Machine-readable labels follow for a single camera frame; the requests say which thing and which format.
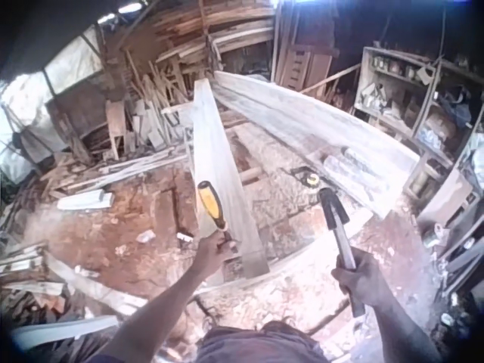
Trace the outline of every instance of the wooden workshop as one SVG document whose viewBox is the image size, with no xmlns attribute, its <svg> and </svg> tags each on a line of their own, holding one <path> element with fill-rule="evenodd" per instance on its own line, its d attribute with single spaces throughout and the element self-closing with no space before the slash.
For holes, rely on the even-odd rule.
<svg viewBox="0 0 484 363">
<path fill-rule="evenodd" d="M 353 334 L 330 275 L 322 188 L 419 325 L 442 325 L 436 301 L 482 304 L 484 73 L 443 51 L 445 6 L 421 51 L 390 40 L 390 10 L 365 27 L 364 4 L 113 3 L 0 90 L 0 303 L 22 349 L 84 361 L 172 286 L 220 229 L 207 181 L 237 252 L 160 361 L 193 361 L 209 327 L 287 318 L 331 361 L 371 350 L 374 315 Z"/>
</svg>

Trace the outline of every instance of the tarp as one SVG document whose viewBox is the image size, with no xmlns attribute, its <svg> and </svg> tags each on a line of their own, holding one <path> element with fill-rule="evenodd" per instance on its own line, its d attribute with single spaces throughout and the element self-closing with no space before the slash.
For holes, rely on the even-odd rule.
<svg viewBox="0 0 484 363">
<path fill-rule="evenodd" d="M 95 29 L 92 26 L 85 36 L 98 49 Z M 81 37 L 74 39 L 45 68 L 57 94 L 102 69 L 101 60 Z M 45 104 L 52 98 L 42 73 L 18 76 L 4 91 L 2 102 L 18 117 L 22 126 L 47 144 L 54 152 L 66 147 L 56 133 Z M 0 168 L 13 183 L 21 182 L 32 170 L 24 158 L 9 150 L 12 130 L 0 110 Z M 51 153 L 40 143 L 23 137 L 23 144 L 34 161 L 40 162 Z"/>
</svg>

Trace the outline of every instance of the hammer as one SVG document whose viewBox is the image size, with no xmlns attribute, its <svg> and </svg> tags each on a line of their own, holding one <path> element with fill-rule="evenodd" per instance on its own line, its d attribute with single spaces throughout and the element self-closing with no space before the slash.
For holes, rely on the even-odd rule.
<svg viewBox="0 0 484 363">
<path fill-rule="evenodd" d="M 342 267 L 349 271 L 355 271 L 355 257 L 353 256 L 345 228 L 343 227 L 343 225 L 349 222 L 349 217 L 340 199 L 330 188 L 322 188 L 318 192 L 318 196 L 323 207 L 327 228 L 334 233 L 338 250 L 340 251 Z M 351 305 L 353 318 L 365 314 L 365 304 L 357 300 L 351 293 L 349 293 L 349 304 Z"/>
</svg>

